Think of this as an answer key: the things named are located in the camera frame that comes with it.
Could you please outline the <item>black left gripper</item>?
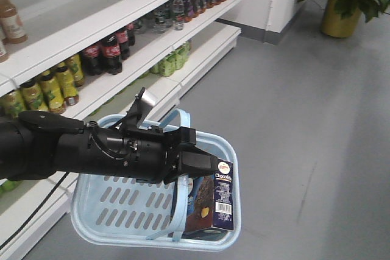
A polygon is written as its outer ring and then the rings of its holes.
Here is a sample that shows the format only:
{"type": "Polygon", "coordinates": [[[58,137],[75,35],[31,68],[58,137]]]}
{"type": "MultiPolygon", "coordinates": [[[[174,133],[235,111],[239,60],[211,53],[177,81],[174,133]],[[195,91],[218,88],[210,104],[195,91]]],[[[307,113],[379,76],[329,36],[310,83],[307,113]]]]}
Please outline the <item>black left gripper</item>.
{"type": "Polygon", "coordinates": [[[121,134],[128,151],[121,166],[122,177],[167,184],[182,175],[197,178],[218,171],[218,157],[195,147],[193,128],[164,132],[158,126],[140,129],[122,125],[121,134]]]}

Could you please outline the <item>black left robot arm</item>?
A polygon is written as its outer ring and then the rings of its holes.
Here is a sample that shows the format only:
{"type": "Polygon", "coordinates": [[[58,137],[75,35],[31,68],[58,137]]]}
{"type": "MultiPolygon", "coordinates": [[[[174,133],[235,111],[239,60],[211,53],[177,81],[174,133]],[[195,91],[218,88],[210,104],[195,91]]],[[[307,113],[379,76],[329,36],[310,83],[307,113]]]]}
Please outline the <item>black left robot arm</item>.
{"type": "Polygon", "coordinates": [[[171,183],[182,175],[218,170],[216,156],[199,149],[196,131],[140,128],[129,113],[108,128],[44,111],[24,111],[1,123],[1,177],[42,180],[58,171],[171,183]]]}

